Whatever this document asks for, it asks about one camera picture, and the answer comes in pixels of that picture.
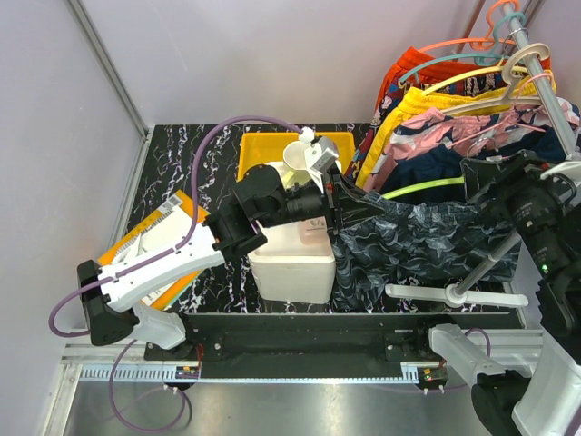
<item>black marble table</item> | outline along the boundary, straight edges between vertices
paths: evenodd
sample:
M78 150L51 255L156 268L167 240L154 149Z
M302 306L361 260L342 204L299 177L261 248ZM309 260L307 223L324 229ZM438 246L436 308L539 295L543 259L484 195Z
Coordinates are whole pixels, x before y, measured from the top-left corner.
M367 132L367 124L302 124L319 132L352 132L359 144ZM213 125L157 125L134 198L127 231L182 189L192 195L190 172L192 154ZM283 132L271 124L236 124L225 128L209 145L198 173L200 205L211 212L231 196L236 182L240 143L247 132ZM405 284L423 284L410 279ZM430 283L446 285L447 283ZM483 291L501 291L500 283L481 283ZM188 291L176 302L182 312L333 312L332 302L326 305L265 302L261 299L252 277L248 259L228 262L202 272ZM439 302L411 302L389 298L386 294L372 312L445 312ZM498 308L466 306L462 312L498 312Z

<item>yellow tray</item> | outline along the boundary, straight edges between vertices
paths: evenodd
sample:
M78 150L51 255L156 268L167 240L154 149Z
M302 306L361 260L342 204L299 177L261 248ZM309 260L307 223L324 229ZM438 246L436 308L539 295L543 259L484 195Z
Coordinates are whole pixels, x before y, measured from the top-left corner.
M341 169L345 172L353 154L355 154L353 134L351 132L317 132L317 135L327 136L337 145ZM244 134L242 136L240 161L238 162L238 181L253 166L282 161L284 147L292 141L298 140L299 135L295 133Z

